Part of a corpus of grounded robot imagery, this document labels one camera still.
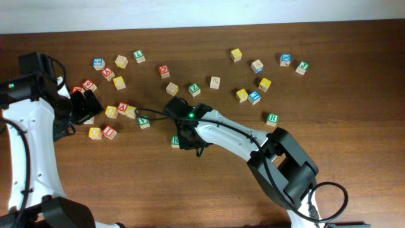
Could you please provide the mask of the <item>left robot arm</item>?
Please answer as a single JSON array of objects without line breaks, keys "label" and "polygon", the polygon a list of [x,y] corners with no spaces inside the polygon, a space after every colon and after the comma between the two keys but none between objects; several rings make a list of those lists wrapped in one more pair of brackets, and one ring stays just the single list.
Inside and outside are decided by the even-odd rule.
[{"label": "left robot arm", "polygon": [[92,91],[70,92],[60,62],[34,52],[19,56],[20,77],[1,83],[1,122],[11,148],[9,212],[1,227],[95,227],[90,209],[69,200],[59,179],[54,142],[103,108]]}]

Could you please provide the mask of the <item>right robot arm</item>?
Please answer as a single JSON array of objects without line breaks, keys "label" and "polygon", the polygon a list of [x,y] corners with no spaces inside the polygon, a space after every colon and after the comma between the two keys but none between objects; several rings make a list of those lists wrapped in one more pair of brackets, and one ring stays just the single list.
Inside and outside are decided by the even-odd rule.
[{"label": "right robot arm", "polygon": [[215,144],[246,161],[265,194],[286,209],[293,227],[314,227],[295,211],[309,216],[308,194],[316,185],[319,170],[292,135],[280,127],[272,133],[233,122],[212,107],[193,107],[178,97],[163,109],[175,117],[180,149],[194,149],[201,156]]}]

